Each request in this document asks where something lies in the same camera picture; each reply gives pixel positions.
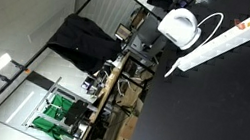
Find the white power strip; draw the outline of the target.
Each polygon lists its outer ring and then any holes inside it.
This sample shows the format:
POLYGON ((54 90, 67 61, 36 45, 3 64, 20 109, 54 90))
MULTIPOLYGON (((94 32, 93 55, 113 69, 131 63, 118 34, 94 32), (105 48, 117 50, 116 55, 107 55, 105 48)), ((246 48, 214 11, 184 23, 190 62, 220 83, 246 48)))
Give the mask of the white power strip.
POLYGON ((182 71, 188 71, 195 66, 206 63, 208 60, 222 55, 229 50, 241 46, 250 41, 250 17, 242 21, 243 29, 240 27, 232 27, 223 34, 213 38, 197 47, 191 53, 177 59, 176 67, 182 71))

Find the wooden workbench in background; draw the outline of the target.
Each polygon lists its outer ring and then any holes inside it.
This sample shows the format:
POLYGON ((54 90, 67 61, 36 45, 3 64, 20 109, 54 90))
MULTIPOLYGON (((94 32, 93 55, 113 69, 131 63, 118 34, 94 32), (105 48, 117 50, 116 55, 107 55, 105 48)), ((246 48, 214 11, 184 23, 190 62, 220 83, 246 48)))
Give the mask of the wooden workbench in background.
POLYGON ((125 54, 120 60, 119 64, 113 68, 112 72, 110 72, 110 76, 106 79, 106 84, 99 94, 99 103, 97 105, 96 113, 90 116, 89 127, 87 128, 85 134, 83 135, 82 140, 88 140, 88 137, 94 128, 95 122, 97 122, 99 116, 102 113, 102 110, 107 104, 108 98, 110 97, 110 93, 113 90, 114 86, 116 85, 121 70, 125 66, 125 63, 130 55, 131 54, 129 52, 125 54))

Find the black hanging cloth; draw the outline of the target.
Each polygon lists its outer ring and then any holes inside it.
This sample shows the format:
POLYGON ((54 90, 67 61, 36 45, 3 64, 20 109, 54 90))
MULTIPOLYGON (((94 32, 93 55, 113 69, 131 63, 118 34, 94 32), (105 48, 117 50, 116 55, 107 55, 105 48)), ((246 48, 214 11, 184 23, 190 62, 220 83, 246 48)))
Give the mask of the black hanging cloth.
POLYGON ((77 69, 93 75, 107 60, 121 53, 121 42, 112 39, 94 21, 72 13, 64 19, 47 46, 77 69))

